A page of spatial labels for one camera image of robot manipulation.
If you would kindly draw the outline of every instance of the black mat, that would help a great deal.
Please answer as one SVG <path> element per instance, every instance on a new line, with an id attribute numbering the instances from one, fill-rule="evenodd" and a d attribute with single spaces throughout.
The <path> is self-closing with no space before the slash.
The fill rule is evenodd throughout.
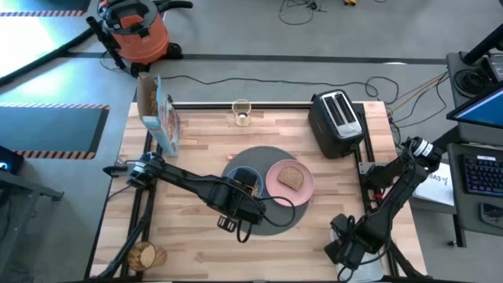
<path id="1" fill-rule="evenodd" d="M 0 145 L 27 158 L 92 159 L 107 105 L 0 104 Z"/>
<path id="2" fill-rule="evenodd" d="M 0 17 L 78 17 L 90 0 L 0 0 Z"/>
<path id="3" fill-rule="evenodd" d="M 260 195 L 261 198 L 270 197 L 267 192 L 267 186 L 265 185 L 267 172 L 269 169 L 278 161 L 281 160 L 295 160 L 296 158 L 290 154 L 285 152 L 282 149 L 275 148 L 273 146 L 257 146 L 254 148 L 250 148 L 244 150 L 243 152 L 236 155 L 223 170 L 222 176 L 227 175 L 234 168 L 240 166 L 248 166 L 251 167 L 257 172 L 260 173 L 264 180 L 264 190 Z M 283 224 L 287 223 L 292 218 L 292 208 L 285 207 L 274 200 L 264 200 L 264 204 L 266 205 L 266 215 L 267 217 L 277 223 Z M 309 205 L 309 201 L 305 204 L 296 207 L 296 217 L 292 224 L 286 227 L 276 227 L 272 226 L 266 220 L 263 220 L 262 223 L 258 226 L 253 226 L 251 229 L 251 233 L 254 235 L 276 235 L 286 230 L 289 230 L 293 226 L 295 226 L 300 219 L 304 216 L 307 210 L 307 206 Z M 241 230 L 244 232 L 248 231 L 249 224 L 248 222 L 243 222 L 241 226 Z"/>

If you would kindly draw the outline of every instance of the black keyboard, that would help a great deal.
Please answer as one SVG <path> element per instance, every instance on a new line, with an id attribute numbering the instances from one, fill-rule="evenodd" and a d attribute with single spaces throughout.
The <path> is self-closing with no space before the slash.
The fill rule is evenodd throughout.
<path id="1" fill-rule="evenodd" d="M 503 197 L 502 160 L 483 160 L 476 156 L 463 156 L 463 159 L 468 193 Z"/>

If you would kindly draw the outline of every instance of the shop vacuum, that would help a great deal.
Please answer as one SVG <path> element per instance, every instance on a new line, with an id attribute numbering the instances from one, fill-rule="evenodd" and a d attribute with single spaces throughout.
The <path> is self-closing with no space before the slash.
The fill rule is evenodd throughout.
<path id="1" fill-rule="evenodd" d="M 170 42 L 160 14 L 174 8 L 191 9 L 191 2 L 100 0 L 98 5 L 102 20 L 87 17 L 86 21 L 117 67 L 126 69 L 122 59 L 129 61 L 130 73 L 136 78 L 154 61 L 182 59 L 182 48 Z"/>

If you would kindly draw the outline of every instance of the paper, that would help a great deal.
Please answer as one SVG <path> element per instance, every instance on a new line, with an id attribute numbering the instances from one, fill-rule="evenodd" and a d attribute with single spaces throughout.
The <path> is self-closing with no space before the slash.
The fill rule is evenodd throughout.
<path id="1" fill-rule="evenodd" d="M 453 182 L 450 166 L 440 164 L 437 171 L 431 173 L 413 193 L 414 197 L 454 206 Z"/>

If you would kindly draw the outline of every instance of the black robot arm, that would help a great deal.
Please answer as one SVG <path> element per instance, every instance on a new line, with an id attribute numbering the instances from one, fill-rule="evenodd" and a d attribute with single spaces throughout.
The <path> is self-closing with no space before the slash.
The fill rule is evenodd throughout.
<path id="1" fill-rule="evenodd" d="M 348 218 L 342 214 L 330 222 L 340 239 L 327 245 L 325 253 L 335 264 L 342 263 L 356 270 L 365 252 L 376 254 L 384 245 L 388 248 L 393 218 L 428 174 L 439 168 L 441 149 L 421 138 L 409 138 L 403 145 L 401 156 L 385 166 L 373 165 L 363 178 L 365 188 L 385 189 L 399 176 L 381 205 L 356 223 L 352 216 Z"/>
<path id="2" fill-rule="evenodd" d="M 249 178 L 235 180 L 214 175 L 199 176 L 166 163 L 156 153 L 145 153 L 136 162 L 129 183 L 141 188 L 155 178 L 195 193 L 209 208 L 227 217 L 225 223 L 228 225 L 223 226 L 220 219 L 218 226 L 229 232 L 235 228 L 232 219 L 259 225 L 266 212 L 265 205 L 252 197 L 255 180 L 249 181 Z"/>

